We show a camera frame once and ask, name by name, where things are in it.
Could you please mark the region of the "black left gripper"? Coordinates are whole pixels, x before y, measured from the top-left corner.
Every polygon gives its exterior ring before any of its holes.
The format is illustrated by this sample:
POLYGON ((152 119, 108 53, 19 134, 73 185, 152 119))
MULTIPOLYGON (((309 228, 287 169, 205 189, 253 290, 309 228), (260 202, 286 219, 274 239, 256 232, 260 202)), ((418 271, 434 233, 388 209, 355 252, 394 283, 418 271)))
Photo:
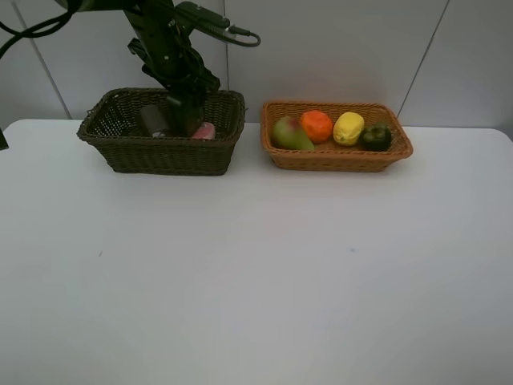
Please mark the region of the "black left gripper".
POLYGON ((193 29, 172 16, 129 15, 127 19, 136 33, 129 51, 143 61, 143 72, 168 91, 172 128, 180 136, 193 136, 204 122, 205 94, 220 89, 220 79, 192 47, 193 29))

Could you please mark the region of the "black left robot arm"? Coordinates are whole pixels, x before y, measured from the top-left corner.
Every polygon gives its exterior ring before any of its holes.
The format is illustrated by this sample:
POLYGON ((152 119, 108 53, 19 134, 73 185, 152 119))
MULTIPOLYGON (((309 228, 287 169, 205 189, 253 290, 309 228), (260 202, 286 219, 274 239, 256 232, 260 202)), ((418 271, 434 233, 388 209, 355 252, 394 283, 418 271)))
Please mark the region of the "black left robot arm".
POLYGON ((121 10, 136 37, 128 50, 142 61, 142 71, 168 92, 169 120, 177 135, 190 137, 204 122, 204 101, 220 80, 192 47, 194 27, 181 21, 171 1, 59 1, 74 12, 121 10))

